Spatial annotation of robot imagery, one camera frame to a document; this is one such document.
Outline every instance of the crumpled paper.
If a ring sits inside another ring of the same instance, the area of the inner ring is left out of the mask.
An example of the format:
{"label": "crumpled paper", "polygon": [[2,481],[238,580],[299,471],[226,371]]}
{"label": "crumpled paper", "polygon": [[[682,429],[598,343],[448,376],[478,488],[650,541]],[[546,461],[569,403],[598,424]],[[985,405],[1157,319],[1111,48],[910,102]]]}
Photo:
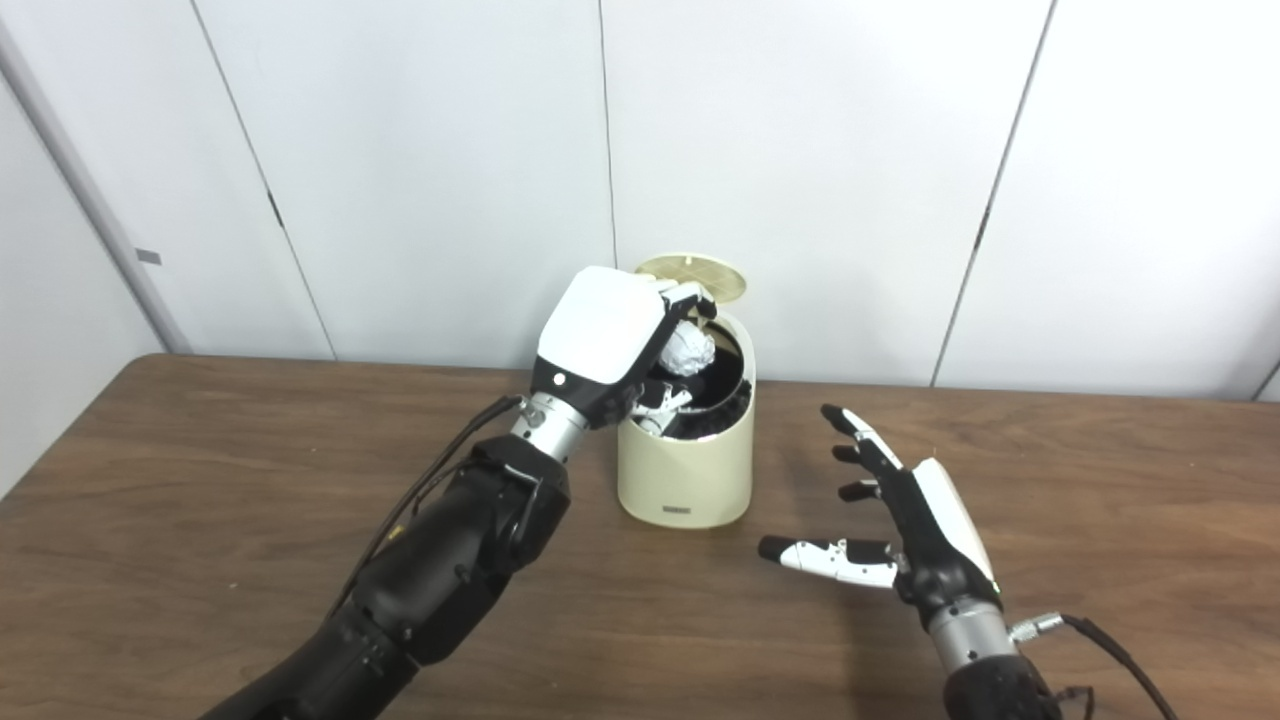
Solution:
{"label": "crumpled paper", "polygon": [[689,320],[681,320],[676,332],[658,355],[658,364],[668,373],[687,378],[716,359],[716,342]]}

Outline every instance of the wooden table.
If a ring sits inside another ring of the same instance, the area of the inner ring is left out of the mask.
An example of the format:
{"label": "wooden table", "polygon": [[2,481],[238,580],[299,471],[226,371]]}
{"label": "wooden table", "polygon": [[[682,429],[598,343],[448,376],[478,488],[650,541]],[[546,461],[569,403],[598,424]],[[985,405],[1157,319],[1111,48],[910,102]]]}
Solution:
{"label": "wooden table", "polygon": [[[0,717],[200,715],[315,629],[394,498],[522,379],[138,360],[0,502]],[[769,532],[892,537],[883,507],[836,500],[854,474],[828,456],[823,401],[856,409],[904,461],[946,464],[1010,618],[1091,616],[1184,719],[1280,716],[1280,406],[759,392],[742,520],[676,532],[631,519],[613,434],[591,436],[547,553],[384,717],[942,717],[914,611],[755,556]],[[1156,717],[1083,638],[1029,653],[1055,685],[1096,685],[1100,720]]]}

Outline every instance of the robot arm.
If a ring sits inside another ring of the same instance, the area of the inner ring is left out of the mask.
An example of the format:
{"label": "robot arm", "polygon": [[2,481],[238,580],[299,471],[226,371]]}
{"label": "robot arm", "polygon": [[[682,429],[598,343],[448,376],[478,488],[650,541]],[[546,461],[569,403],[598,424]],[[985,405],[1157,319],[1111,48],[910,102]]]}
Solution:
{"label": "robot arm", "polygon": [[765,560],[845,583],[892,588],[914,606],[947,673],[943,701],[952,720],[1061,720],[1053,694],[1005,625],[987,550],[946,469],[928,459],[906,469],[869,424],[826,405],[823,416],[854,439],[836,446],[842,462],[874,479],[840,488],[846,502],[878,498],[902,536],[883,541],[799,541],[768,536]]}
{"label": "robot arm", "polygon": [[568,510],[564,464],[581,436],[696,393],[691,384],[646,379],[692,310],[716,315],[698,283],[609,268],[579,273],[541,333],[532,397],[511,433],[477,442],[440,498],[358,569],[349,602],[204,720],[380,715],[419,669],[448,657],[511,577],[541,553]]}

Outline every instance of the white wall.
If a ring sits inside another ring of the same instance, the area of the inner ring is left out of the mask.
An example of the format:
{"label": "white wall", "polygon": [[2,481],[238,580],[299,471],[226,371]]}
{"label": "white wall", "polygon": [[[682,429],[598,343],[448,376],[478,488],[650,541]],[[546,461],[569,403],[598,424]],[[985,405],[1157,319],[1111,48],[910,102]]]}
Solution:
{"label": "white wall", "polygon": [[621,265],[739,265],[762,377],[928,384],[1047,8],[604,0]]}
{"label": "white wall", "polygon": [[1280,374],[1271,378],[1271,382],[1262,388],[1262,393],[1258,395],[1258,400],[1266,402],[1280,402]]}
{"label": "white wall", "polygon": [[0,81],[0,496],[160,343]]}
{"label": "white wall", "polygon": [[613,264],[595,3],[200,9],[338,357],[527,368]]}
{"label": "white wall", "polygon": [[0,0],[0,56],[177,350],[333,357],[188,3]]}
{"label": "white wall", "polygon": [[938,383],[1248,398],[1280,357],[1280,8],[1064,0]]}

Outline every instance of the open lid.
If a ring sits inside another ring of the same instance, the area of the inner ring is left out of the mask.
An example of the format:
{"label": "open lid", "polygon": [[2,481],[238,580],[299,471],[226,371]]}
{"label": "open lid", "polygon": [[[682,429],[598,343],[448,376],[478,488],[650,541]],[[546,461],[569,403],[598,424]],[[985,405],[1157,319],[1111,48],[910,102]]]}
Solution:
{"label": "open lid", "polygon": [[671,252],[650,258],[636,273],[676,282],[696,281],[712,293],[717,305],[726,305],[746,292],[746,278],[723,260],[696,252]]}

